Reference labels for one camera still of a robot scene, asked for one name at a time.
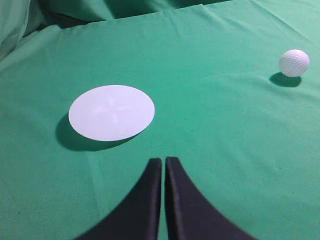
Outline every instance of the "white disc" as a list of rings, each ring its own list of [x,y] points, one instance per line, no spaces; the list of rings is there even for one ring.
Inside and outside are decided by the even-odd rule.
[[[142,132],[155,116],[155,106],[144,92],[123,85],[91,89],[69,110],[71,126],[97,141],[124,140]]]

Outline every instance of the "green cloth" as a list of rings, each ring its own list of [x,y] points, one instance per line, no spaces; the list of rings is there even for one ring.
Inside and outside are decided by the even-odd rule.
[[[36,0],[0,1],[0,61],[43,21]]]
[[[62,24],[75,23],[74,19],[96,22],[224,1],[227,0],[40,0],[42,7]]]
[[[25,39],[0,62],[0,239],[72,239],[125,197],[149,158],[178,156],[256,238],[318,240],[318,3],[234,0]],[[290,49],[309,54],[301,79],[276,74]],[[66,114],[82,93],[112,84],[147,93],[155,118],[103,149],[76,136]]]

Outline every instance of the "golf ball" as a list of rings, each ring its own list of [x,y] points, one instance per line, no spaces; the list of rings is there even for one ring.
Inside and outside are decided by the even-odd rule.
[[[301,50],[285,52],[279,62],[281,72],[287,77],[299,77],[307,71],[310,64],[308,55]]]

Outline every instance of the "golf ball dimple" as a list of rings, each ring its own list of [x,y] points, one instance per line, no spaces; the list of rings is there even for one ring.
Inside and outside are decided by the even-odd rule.
[[[301,50],[293,49],[285,52],[279,62],[281,72],[287,77],[299,77],[310,65],[308,55]]]

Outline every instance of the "white oval plate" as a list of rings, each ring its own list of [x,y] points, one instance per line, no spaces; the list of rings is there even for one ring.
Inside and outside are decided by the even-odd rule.
[[[69,121],[82,136],[97,141],[133,137],[149,126],[155,105],[143,91],[124,85],[107,85],[80,95],[71,105]]]

